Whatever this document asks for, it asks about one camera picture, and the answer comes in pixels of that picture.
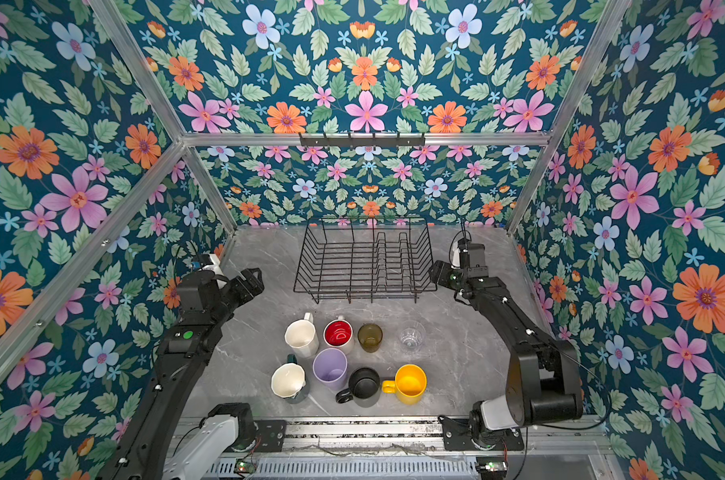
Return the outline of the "red interior white mug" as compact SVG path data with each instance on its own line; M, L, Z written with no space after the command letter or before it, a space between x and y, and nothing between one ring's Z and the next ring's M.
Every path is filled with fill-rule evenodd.
M354 327L342 315L324 328L322 338L328 347L336 348L346 355L354 349Z

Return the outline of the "white faceted mug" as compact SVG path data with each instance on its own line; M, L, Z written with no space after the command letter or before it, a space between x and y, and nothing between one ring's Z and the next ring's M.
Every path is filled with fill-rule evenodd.
M306 312L303 318L292 322L284 332L284 342L300 359L316 356L320 348L320 339L314 324L314 314Z

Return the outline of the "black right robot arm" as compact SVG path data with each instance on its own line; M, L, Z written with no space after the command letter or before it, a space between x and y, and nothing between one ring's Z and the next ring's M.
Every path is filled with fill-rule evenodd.
M476 403L470 413L472 442L488 448L514 429L581 418L575 348L534 324L503 280L490 276L484 245L464 237L452 243L450 256L448 262L435 262L432 282L452 290L456 302L486 318L510 352L505 393Z

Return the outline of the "green mug cream interior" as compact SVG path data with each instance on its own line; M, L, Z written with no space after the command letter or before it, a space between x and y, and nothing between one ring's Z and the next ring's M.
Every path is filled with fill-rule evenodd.
M298 404L308 397L310 383L306 371L298 364L296 355L290 354L286 363L272 374L270 389L276 397L290 404Z

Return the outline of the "black wire dish rack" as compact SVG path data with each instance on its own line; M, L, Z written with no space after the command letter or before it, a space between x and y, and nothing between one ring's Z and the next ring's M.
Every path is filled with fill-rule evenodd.
M324 300L418 301L437 290L430 278L430 226L418 217L386 222L326 217L304 228L294 292Z

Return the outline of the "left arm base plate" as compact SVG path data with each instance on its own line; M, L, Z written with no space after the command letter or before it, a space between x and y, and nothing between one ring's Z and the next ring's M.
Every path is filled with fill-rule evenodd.
M244 441L248 453L282 452L286 440L286 420L254 420L246 422Z

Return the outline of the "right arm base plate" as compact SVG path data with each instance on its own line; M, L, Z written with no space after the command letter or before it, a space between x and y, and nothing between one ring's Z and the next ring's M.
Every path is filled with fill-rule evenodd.
M440 415L444 450L447 451L512 451L525 450L524 438L519 430L488 430L477 418Z

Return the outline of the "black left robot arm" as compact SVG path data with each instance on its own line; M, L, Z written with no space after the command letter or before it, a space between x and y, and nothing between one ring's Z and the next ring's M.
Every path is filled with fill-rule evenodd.
M182 278L176 288L180 319L164 334L140 405L98 479L160 478L172 434L222 339L222 326L236 308L262 292L264 279L258 268L246 268L230 279L212 270Z

